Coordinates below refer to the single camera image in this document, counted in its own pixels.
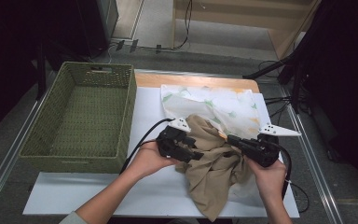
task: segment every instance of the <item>black cable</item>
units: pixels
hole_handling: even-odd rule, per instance
[[[275,115],[281,113],[284,109],[286,109],[286,107],[290,105],[290,102],[286,102],[280,109],[278,109],[277,111],[275,111],[275,113],[269,115],[269,117],[272,119]]]
[[[305,192],[305,190],[303,190],[299,185],[296,185],[294,183],[290,183],[291,186],[294,186],[296,188],[298,188],[307,198],[307,206],[303,209],[303,210],[298,210],[298,213],[304,213],[306,212],[309,208],[310,208],[310,197],[308,196],[308,194]]]
[[[187,9],[186,9],[186,14],[185,14],[185,28],[186,28],[186,38],[183,41],[183,43],[177,47],[174,48],[161,48],[163,51],[174,51],[174,50],[178,50],[180,49],[188,40],[188,35],[189,35],[189,31],[190,31],[190,22],[191,22],[191,15],[192,15],[192,11],[193,11],[193,0],[189,0],[188,4],[187,4]],[[156,48],[150,48],[150,47],[143,47],[143,46],[136,46],[137,49],[150,49],[150,50],[155,50],[157,51],[158,49]]]
[[[153,127],[151,127],[149,129],[149,131],[147,131],[147,133],[142,137],[142,139],[139,141],[139,143],[136,145],[136,147],[133,149],[132,153],[130,154],[130,156],[124,161],[123,166],[121,167],[121,171],[120,171],[120,175],[127,169],[127,166],[129,165],[133,155],[135,155],[135,152],[138,150],[138,148],[148,142],[152,142],[152,141],[146,141],[144,142],[144,140],[146,139],[146,137],[153,132],[153,130],[155,130],[157,128],[157,126],[159,126],[161,123],[166,122],[166,121],[173,121],[173,119],[162,119],[159,122],[157,122],[155,125],[153,125]]]
[[[290,157],[289,152],[284,147],[281,147],[280,145],[272,143],[272,142],[270,142],[270,144],[272,144],[275,147],[278,147],[280,149],[281,153],[284,155],[284,157],[287,160],[286,177],[284,178],[283,188],[282,188],[282,199],[283,199],[284,194],[286,193],[287,187],[290,182],[290,175],[292,174],[292,158]]]

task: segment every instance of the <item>crumpled cloth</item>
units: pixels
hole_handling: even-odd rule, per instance
[[[230,186],[244,182],[251,172],[241,152],[226,144],[211,123],[197,115],[190,115],[186,122],[191,128],[187,136],[196,140],[193,150],[204,155],[199,161],[179,163],[176,170],[185,173],[197,208],[215,221],[227,202]]]

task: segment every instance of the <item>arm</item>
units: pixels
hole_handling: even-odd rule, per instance
[[[174,159],[159,155],[155,142],[141,146],[130,166],[105,189],[80,206],[76,213],[87,223],[106,223],[130,189],[142,178],[165,166],[176,164]]]
[[[275,161],[271,166],[264,168],[257,162],[247,157],[244,158],[255,173],[255,182],[267,210],[268,222],[270,224],[292,223],[282,200],[285,165],[280,161]]]

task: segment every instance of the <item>wooden board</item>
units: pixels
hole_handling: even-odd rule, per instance
[[[181,76],[175,74],[135,74],[138,87],[160,87],[161,84],[185,85],[185,86],[208,86],[223,88],[238,88],[252,90],[259,93],[257,83],[250,79],[222,78],[222,77],[200,77],[200,76]]]

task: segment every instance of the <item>patterned cloth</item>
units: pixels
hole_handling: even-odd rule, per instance
[[[161,85],[161,102],[167,118],[196,114],[225,135],[256,138],[260,128],[251,90]]]

